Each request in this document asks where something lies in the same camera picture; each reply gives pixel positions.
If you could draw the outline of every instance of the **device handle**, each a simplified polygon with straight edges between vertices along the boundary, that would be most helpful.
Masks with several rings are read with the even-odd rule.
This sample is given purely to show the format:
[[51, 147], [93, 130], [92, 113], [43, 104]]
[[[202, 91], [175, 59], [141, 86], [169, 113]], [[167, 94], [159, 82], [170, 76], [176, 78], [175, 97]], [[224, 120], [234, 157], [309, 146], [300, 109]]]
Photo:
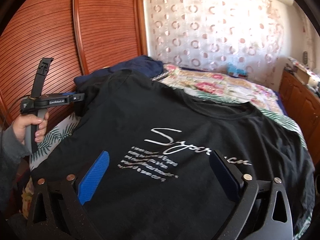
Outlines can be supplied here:
[[[30, 114], [34, 114], [38, 117], [40, 117], [41, 119], [44, 119], [44, 115], [47, 112], [47, 109], [39, 109], [37, 111], [34, 111], [33, 113]], [[26, 127], [26, 135], [24, 138], [24, 142], [26, 147], [28, 148], [29, 152], [31, 153], [35, 153], [38, 150], [38, 145], [35, 142], [35, 133], [36, 131], [39, 129], [38, 125], [28, 125]]]

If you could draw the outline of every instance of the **gray sleeve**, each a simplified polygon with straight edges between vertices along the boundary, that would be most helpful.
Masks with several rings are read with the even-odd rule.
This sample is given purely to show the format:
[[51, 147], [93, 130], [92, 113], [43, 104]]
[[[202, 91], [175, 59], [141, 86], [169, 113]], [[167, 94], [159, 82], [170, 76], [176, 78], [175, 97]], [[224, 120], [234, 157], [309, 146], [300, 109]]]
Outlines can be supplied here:
[[13, 133], [12, 126], [2, 132], [2, 152], [0, 155], [0, 211], [3, 212], [9, 201], [12, 182], [16, 177], [20, 159], [30, 155]]

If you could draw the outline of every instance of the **metal screw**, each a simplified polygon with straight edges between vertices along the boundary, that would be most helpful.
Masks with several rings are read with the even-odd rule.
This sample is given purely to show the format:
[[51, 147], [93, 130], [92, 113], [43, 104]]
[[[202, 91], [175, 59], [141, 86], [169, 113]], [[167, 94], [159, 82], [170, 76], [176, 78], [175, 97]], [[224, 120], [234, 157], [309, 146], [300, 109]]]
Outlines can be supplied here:
[[76, 176], [74, 174], [69, 174], [67, 176], [67, 180], [71, 181], [71, 180], [74, 180], [76, 178]]
[[243, 178], [244, 178], [245, 180], [252, 180], [252, 176], [251, 176], [250, 174], [244, 174], [244, 175], [243, 175]]
[[44, 179], [39, 179], [39, 180], [38, 180], [38, 184], [39, 184], [39, 185], [44, 184], [44, 182], [45, 182]]
[[274, 180], [275, 180], [275, 183], [277, 183], [277, 184], [282, 183], [281, 179], [280, 179], [280, 178], [278, 178], [278, 177], [275, 177], [275, 178], [274, 178]]

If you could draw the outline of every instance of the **curtain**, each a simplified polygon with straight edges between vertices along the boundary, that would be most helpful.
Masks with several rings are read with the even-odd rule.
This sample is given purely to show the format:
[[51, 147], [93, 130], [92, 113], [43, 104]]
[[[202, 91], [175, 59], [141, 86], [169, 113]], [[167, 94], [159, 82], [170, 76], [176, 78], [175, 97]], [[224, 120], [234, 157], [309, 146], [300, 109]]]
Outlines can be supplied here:
[[151, 56], [225, 73], [228, 63], [270, 86], [284, 28], [270, 0], [145, 0]]

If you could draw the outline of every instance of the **person's arm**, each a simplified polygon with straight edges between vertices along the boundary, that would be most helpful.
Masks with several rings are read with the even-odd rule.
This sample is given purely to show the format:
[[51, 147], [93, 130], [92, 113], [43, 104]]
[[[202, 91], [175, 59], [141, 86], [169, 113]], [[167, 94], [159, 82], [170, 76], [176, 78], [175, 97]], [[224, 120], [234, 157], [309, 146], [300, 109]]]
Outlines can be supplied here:
[[20, 159], [31, 153], [25, 146], [24, 137], [26, 127], [38, 124], [35, 141], [42, 142], [47, 129], [49, 114], [46, 113], [44, 120], [33, 114], [20, 115], [2, 135], [2, 151], [0, 155], [0, 211], [4, 212], [9, 201], [12, 182], [16, 177]]

